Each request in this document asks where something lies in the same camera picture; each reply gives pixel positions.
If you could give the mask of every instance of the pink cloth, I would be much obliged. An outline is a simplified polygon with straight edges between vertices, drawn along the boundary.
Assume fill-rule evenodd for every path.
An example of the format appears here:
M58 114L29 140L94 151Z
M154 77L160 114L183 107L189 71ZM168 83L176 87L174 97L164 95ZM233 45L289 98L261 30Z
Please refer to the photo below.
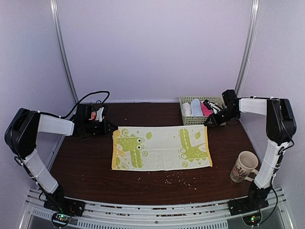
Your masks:
M206 108L206 106L203 103L201 103L201 109L204 116L209 116L213 114L213 111Z

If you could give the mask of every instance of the white towel with green print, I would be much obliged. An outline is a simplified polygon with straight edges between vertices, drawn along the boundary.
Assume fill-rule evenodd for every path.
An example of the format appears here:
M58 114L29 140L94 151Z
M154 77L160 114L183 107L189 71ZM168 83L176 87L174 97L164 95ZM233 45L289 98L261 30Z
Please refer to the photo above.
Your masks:
M212 167L204 125L119 127L113 170L158 171Z

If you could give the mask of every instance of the green giraffe print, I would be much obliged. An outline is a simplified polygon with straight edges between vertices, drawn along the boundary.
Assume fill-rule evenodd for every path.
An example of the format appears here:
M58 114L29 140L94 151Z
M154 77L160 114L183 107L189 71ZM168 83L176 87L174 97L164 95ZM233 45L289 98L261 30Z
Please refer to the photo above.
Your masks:
M145 139L143 137L137 137L134 134L128 136L128 133L129 131L127 129L123 129L122 135L117 138L117 143L122 147L124 152L130 151L132 166L134 168L142 168L141 150L144 149L143 143ZM150 139L151 137L151 132L147 133L146 138ZM143 153L143 156L147 156L148 154L146 151L143 151Z
M200 144L197 146L191 145L190 136L189 136L189 132L187 129L180 129L179 137L180 137L181 145L182 145L182 148L179 150L179 152L181 153L180 157L182 159L193 162L194 159L199 161L200 159L205 160L208 157L207 152L203 152L199 149L199 147L204 144Z

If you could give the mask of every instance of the vertical metal pole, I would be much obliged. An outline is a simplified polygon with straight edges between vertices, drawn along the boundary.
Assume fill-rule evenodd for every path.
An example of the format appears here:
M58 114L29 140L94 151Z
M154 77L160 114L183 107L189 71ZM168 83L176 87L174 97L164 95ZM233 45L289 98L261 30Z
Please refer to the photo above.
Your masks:
M66 74L70 92L73 96L74 102L77 103L78 97L77 97L75 86L74 86L74 83L73 83L73 80L71 77L71 72L70 72L70 68L68 65L67 54L66 54L65 47L63 44L63 39L62 39L61 24L60 24L60 20L59 20L58 9L57 9L57 0L50 0L50 4L51 4L52 17L54 20L54 25L55 25L56 35L57 35L57 41L58 41L58 45L59 45L60 52L61 52L62 65L63 65L64 71Z
M251 48L254 42L255 37L255 31L257 27L257 19L258 19L258 10L259 10L259 0L253 0L252 1L252 11L250 16L250 22L249 22L249 29L248 29L248 35L246 39L246 44L244 48L244 56L242 60L242 64L239 70L236 86L235 86L235 92L237 96L239 97L242 92L242 86L244 83L246 70L248 67L248 61L250 57Z

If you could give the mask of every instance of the yellow towel edge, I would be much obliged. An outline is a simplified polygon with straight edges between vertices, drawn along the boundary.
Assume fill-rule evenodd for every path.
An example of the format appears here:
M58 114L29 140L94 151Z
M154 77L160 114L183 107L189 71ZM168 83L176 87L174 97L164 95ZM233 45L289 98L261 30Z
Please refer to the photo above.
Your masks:
M116 153L117 153L117 137L120 135L120 131L116 130L113 132L113 152L112 152L112 164L111 169L116 169Z
M206 126L204 127L204 135L205 135L204 137L205 137L206 151L207 151L209 159L210 159L211 167L213 167L213 162L212 162L212 158L211 158L211 154L210 154L210 150L209 150L209 143L208 143L208 128Z

